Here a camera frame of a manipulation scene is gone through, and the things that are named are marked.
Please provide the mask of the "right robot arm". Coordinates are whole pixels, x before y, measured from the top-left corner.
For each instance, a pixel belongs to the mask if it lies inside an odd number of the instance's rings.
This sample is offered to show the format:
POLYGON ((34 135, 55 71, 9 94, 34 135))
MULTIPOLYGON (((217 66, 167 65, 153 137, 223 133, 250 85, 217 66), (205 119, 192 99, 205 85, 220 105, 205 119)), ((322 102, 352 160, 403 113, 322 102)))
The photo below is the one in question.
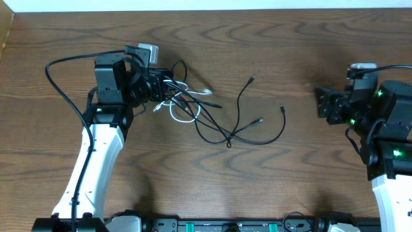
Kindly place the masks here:
POLYGON ((382 231, 411 231, 411 85, 378 82, 392 66, 353 64, 343 91, 318 87, 318 116, 330 125, 348 124, 351 140, 366 166, 379 208, 382 231))

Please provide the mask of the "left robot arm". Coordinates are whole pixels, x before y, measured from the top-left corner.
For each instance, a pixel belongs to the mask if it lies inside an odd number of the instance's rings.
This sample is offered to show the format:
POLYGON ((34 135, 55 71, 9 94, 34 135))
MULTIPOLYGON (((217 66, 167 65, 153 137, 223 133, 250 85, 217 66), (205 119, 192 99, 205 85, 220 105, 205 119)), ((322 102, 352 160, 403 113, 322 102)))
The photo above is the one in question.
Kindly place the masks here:
POLYGON ((109 222, 104 203, 118 154, 134 118, 147 101, 162 101, 166 69, 156 69, 155 48, 94 54, 97 85, 88 93, 82 144, 68 185, 51 217, 37 218, 33 231, 145 231, 142 217, 125 211, 109 222))

